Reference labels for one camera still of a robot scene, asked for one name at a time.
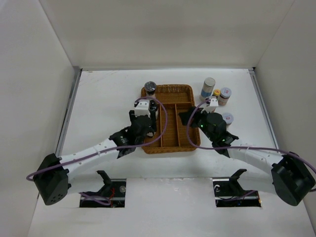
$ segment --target wooden tray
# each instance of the wooden tray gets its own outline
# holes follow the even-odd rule
[[[190,107],[195,106],[193,91],[189,85],[157,85],[156,98],[165,106],[168,113],[168,124],[165,134],[155,143],[142,147],[147,154],[169,153],[169,152],[191,152],[193,147],[186,136],[186,126],[183,126],[178,116],[180,112],[186,112]],[[141,96],[146,96],[142,88]],[[161,106],[157,119],[157,132],[153,138],[146,138],[146,142],[158,137],[165,124],[165,114]],[[189,135],[194,144],[200,145],[198,128],[191,128]]]

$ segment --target brown plastic organizer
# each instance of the brown plastic organizer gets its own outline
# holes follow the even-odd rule
[[[186,112],[195,105],[193,91],[189,85],[157,85],[156,98],[162,102],[168,113],[167,130],[160,140],[143,147],[147,154],[169,153],[169,152],[190,152],[193,147],[186,136],[186,126],[183,126],[179,117],[180,112]],[[145,89],[142,88],[141,96],[146,96]],[[161,106],[157,119],[157,132],[153,138],[146,138],[145,142],[150,142],[158,137],[165,125],[165,114]],[[198,128],[191,128],[189,135],[194,144],[200,145]]]

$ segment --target robotic arm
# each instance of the robotic arm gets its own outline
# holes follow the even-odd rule
[[[156,114],[158,106],[154,100],[140,100],[134,104],[134,110],[129,112],[131,126],[126,127],[103,142],[83,151],[57,157],[50,154],[45,157],[38,170],[47,169],[54,165],[60,167],[34,175],[34,182],[46,205],[52,205],[63,199],[66,194],[87,192],[93,196],[103,196],[111,188],[111,180],[103,170],[97,171],[100,175],[99,182],[87,180],[80,186],[76,185],[80,175],[105,161],[116,160],[133,151],[133,145],[144,143],[146,136],[153,137],[157,131]],[[80,162],[72,163],[74,159],[85,158]]]
[[[243,174],[246,170],[239,170],[233,176],[227,177],[234,189],[259,190],[277,194],[284,202],[297,206],[305,195],[315,185],[315,180],[303,162],[290,155],[280,155],[262,150],[225,149],[225,147],[251,147],[242,143],[239,138],[226,130],[226,122],[218,113],[212,113],[217,106],[217,100],[212,98],[208,106],[199,108],[193,116],[191,127],[198,127],[212,142],[216,151],[229,158],[242,160],[262,171],[266,175],[249,176]],[[187,125],[192,112],[180,113],[182,124]]]

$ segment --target metal frame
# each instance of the metal frame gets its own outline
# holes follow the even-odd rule
[[[263,114],[265,115],[265,121],[269,125],[269,129],[270,129],[270,133],[271,133],[272,138],[273,138],[273,142],[275,144],[275,147],[278,149],[277,138],[276,138],[275,132],[273,131],[271,120],[269,118],[268,111],[267,111],[265,102],[263,100],[263,97],[262,97],[262,94],[261,94],[261,91],[260,91],[260,88],[259,88],[259,84],[258,84],[258,81],[257,81],[257,78],[256,78],[255,71],[253,69],[249,70],[249,74],[250,74],[253,86],[255,88],[258,100],[260,102],[261,110],[262,110]]]
[[[64,117],[64,121],[63,121],[63,125],[61,128],[60,134],[59,134],[59,139],[58,139],[56,152],[55,152],[57,157],[61,156],[61,152],[62,152],[63,147],[64,147],[64,142],[65,142],[66,133],[67,133],[67,129],[68,129],[69,121],[70,121],[70,116],[71,116],[73,106],[75,103],[75,97],[77,94],[77,90],[78,90],[78,86],[79,86],[79,82],[80,82],[80,78],[81,78],[81,73],[82,73],[82,69],[79,67],[74,67],[74,70],[75,70],[74,81],[73,81],[73,84],[72,84],[72,87],[70,90],[69,100],[68,100],[66,112],[65,112],[65,117]]]

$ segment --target jar lid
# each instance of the jar lid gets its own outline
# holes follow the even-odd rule
[[[213,91],[213,94],[219,96],[221,94],[221,91],[219,89],[216,89]]]
[[[214,78],[206,78],[204,80],[204,83],[208,86],[214,86],[215,85],[215,79]]]
[[[230,90],[228,87],[223,87],[221,89],[221,96],[224,98],[229,98],[232,95],[232,90]]]
[[[154,91],[156,90],[156,83],[154,83],[153,81],[149,81],[145,83],[144,88],[146,91]]]
[[[222,117],[227,125],[230,125],[234,121],[234,116],[231,113],[223,113]]]

